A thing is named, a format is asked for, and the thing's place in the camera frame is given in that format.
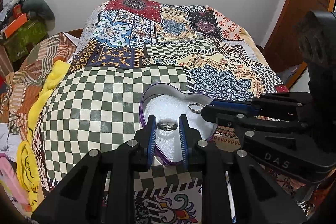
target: blanket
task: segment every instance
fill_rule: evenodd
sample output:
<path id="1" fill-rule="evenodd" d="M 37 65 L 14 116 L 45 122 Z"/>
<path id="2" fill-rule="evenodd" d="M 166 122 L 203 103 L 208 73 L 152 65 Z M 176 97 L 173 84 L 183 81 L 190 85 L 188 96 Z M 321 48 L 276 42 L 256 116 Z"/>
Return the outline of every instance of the blanket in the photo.
<path id="1" fill-rule="evenodd" d="M 237 101 L 287 91 L 246 30 L 209 6 L 110 0 L 95 15 L 33 137 L 45 191 L 89 150 L 109 151 L 132 139 L 141 128 L 142 93 L 154 83 Z M 230 128 L 219 128 L 214 141 L 229 151 L 240 146 Z M 149 172 L 134 178 L 137 223 L 201 220 L 200 173 L 155 158 Z"/>
<path id="2" fill-rule="evenodd" d="M 28 112 L 38 99 L 46 76 L 57 60 L 67 61 L 76 46 L 64 33 L 59 33 L 37 44 L 22 63 L 19 71 L 6 77 L 10 86 L 10 97 L 6 110 L 11 134 L 20 134 L 26 140 L 28 131 Z"/>

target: metal ring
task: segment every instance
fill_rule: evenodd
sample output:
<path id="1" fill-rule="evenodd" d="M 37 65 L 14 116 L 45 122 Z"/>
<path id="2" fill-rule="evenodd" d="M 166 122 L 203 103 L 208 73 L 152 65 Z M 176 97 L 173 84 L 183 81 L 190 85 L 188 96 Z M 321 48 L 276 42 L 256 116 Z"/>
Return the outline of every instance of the metal ring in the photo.
<path id="1" fill-rule="evenodd" d="M 177 123 L 170 120 L 162 120 L 157 123 L 157 128 L 164 131 L 171 131 L 177 129 Z"/>
<path id="2" fill-rule="evenodd" d="M 194 108 L 191 108 L 191 106 L 198 106 L 201 109 L 194 109 Z M 204 105 L 202 105 L 200 103 L 192 103 L 192 104 L 188 105 L 188 108 L 191 110 L 191 112 L 196 113 L 196 114 L 200 114 L 203 107 L 204 107 Z"/>

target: orange box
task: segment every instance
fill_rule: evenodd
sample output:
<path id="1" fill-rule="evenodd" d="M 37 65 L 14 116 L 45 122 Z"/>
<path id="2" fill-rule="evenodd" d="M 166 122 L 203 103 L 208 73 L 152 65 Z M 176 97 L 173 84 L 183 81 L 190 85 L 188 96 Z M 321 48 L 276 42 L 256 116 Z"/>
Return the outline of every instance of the orange box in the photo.
<path id="1" fill-rule="evenodd" d="M 23 24 L 27 22 L 27 15 L 22 14 L 11 24 L 9 24 L 5 30 L 6 38 L 10 37 L 17 29 L 19 29 Z"/>
<path id="2" fill-rule="evenodd" d="M 16 4 L 13 7 L 13 16 L 14 18 L 18 18 L 20 15 L 22 15 L 22 10 L 21 10 L 21 5 L 20 4 Z"/>

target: yellow fabric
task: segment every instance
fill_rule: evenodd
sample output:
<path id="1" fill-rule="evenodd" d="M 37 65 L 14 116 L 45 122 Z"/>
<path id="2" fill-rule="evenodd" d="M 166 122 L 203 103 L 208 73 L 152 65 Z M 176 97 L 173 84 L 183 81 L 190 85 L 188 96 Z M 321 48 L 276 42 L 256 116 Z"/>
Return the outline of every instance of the yellow fabric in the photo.
<path id="1" fill-rule="evenodd" d="M 43 85 L 43 89 L 39 93 L 39 98 L 35 102 L 35 104 L 32 105 L 31 109 L 28 113 L 28 135 L 27 140 L 29 143 L 31 143 L 31 140 L 34 135 L 34 131 L 36 128 L 37 120 L 40 116 L 40 113 L 46 104 L 47 100 L 53 93 L 55 87 L 58 85 L 59 82 L 62 81 L 65 74 L 67 73 L 68 69 L 70 67 L 70 64 L 65 63 L 61 60 L 57 60 L 55 64 L 52 67 L 51 72 L 47 76 L 47 79 Z"/>
<path id="2" fill-rule="evenodd" d="M 69 67 L 70 64 L 61 60 L 58 60 L 54 63 L 52 70 L 43 85 L 43 89 L 39 93 L 39 98 L 29 110 L 29 131 L 27 134 L 27 141 L 20 143 L 17 150 L 16 175 L 19 179 L 20 185 L 28 191 L 29 203 L 33 211 L 38 206 L 38 185 L 40 184 L 37 163 L 34 152 L 32 150 L 34 131 L 45 103 L 53 93 L 55 87 L 59 84 L 59 82 L 62 81 Z"/>
<path id="3" fill-rule="evenodd" d="M 37 188 L 40 182 L 35 155 L 27 141 L 20 143 L 17 149 L 16 175 L 23 189 L 28 191 L 28 199 L 32 210 L 37 205 Z"/>

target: striped fabric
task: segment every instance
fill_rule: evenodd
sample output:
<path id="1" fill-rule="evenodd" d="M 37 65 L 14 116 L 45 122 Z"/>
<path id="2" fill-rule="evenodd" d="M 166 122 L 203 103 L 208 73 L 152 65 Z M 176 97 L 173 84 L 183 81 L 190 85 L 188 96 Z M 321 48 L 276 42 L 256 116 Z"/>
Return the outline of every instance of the striped fabric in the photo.
<path id="1" fill-rule="evenodd" d="M 11 72 L 6 82 L 12 86 L 9 98 L 9 129 L 11 134 L 27 136 L 27 119 L 31 106 L 42 90 L 44 80 L 57 60 L 67 61 L 76 46 L 64 33 L 56 34 L 37 44 L 19 71 Z"/>

